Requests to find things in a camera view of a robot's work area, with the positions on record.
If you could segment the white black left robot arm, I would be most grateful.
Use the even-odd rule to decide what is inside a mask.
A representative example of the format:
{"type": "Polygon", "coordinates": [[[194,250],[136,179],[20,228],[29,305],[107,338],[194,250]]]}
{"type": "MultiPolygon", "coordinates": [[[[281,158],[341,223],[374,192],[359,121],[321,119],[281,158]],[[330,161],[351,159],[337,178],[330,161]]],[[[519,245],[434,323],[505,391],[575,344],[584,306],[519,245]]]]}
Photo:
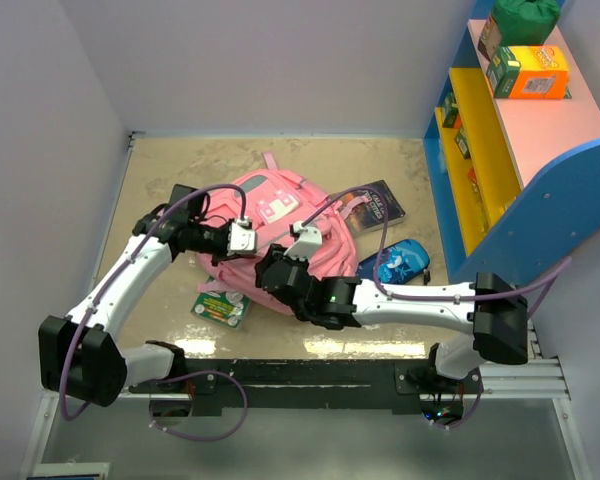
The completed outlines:
{"type": "Polygon", "coordinates": [[[45,389],[105,407],[124,388],[146,381],[165,392],[185,385],[181,349],[148,341],[122,351],[116,339],[148,287],[180,253],[226,253],[229,227],[202,222],[210,192],[175,185],[167,203],[136,222],[123,253],[94,290],[65,316],[42,322],[38,345],[45,389]]]}

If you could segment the pink student backpack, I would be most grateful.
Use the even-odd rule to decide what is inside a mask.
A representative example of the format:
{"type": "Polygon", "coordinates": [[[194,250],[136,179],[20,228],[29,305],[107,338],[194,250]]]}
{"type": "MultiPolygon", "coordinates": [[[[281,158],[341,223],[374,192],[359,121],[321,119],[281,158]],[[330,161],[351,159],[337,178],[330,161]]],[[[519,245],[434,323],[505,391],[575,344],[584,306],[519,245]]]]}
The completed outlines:
{"type": "MultiPolygon", "coordinates": [[[[255,264],[271,243],[290,246],[293,238],[289,226],[309,218],[327,203],[329,195],[306,178],[279,168],[272,153],[264,153],[263,158],[264,169],[254,170],[234,181],[246,193],[246,215],[257,234],[257,256],[222,262],[214,267],[210,255],[199,254],[198,265],[210,278],[198,286],[198,291],[213,296],[223,292],[240,293],[264,307],[290,315],[289,307],[255,286],[255,264]]],[[[322,246],[310,260],[312,275],[318,278],[353,275],[359,260],[345,219],[363,202],[360,197],[347,206],[338,201],[312,221],[322,234],[322,246]]]]}

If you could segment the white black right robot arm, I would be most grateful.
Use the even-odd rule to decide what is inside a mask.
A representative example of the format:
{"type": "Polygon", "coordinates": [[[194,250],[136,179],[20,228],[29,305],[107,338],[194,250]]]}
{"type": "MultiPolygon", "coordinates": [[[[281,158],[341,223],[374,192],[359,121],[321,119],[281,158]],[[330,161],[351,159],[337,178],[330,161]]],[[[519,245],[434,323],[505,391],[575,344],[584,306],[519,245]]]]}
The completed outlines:
{"type": "Polygon", "coordinates": [[[376,285],[358,277],[317,279],[308,268],[308,261],[293,259],[274,244],[255,266],[255,285],[288,306],[298,320],[328,330],[409,324],[455,332],[430,353],[425,379],[436,392],[449,392],[486,362],[528,361],[528,303],[495,274],[419,287],[376,285]]]}

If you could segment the blue pencil case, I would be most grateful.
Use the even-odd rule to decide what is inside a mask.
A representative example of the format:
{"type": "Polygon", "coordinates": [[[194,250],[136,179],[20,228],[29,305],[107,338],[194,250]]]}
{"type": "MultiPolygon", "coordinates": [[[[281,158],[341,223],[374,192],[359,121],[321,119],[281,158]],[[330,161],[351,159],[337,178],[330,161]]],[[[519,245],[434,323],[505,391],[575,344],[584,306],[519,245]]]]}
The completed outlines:
{"type": "Polygon", "coordinates": [[[430,257],[422,245],[413,239],[405,239],[386,247],[377,269],[380,283],[404,285],[423,277],[423,284],[431,280],[430,257]]]}

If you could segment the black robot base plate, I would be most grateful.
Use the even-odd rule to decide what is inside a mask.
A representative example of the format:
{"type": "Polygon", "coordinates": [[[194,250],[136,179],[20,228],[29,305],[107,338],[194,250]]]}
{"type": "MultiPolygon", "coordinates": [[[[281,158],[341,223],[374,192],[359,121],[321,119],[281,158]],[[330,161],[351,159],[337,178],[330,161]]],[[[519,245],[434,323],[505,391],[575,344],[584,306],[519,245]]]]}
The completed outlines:
{"type": "Polygon", "coordinates": [[[191,389],[185,381],[149,381],[130,392],[148,394],[153,403],[191,399],[192,414],[217,416],[224,408],[243,406],[236,382],[253,409],[389,410],[398,415],[418,415],[424,407],[444,407],[480,391],[476,370],[462,382],[433,379],[425,359],[188,359],[184,371],[201,374],[189,381],[191,389]]]}

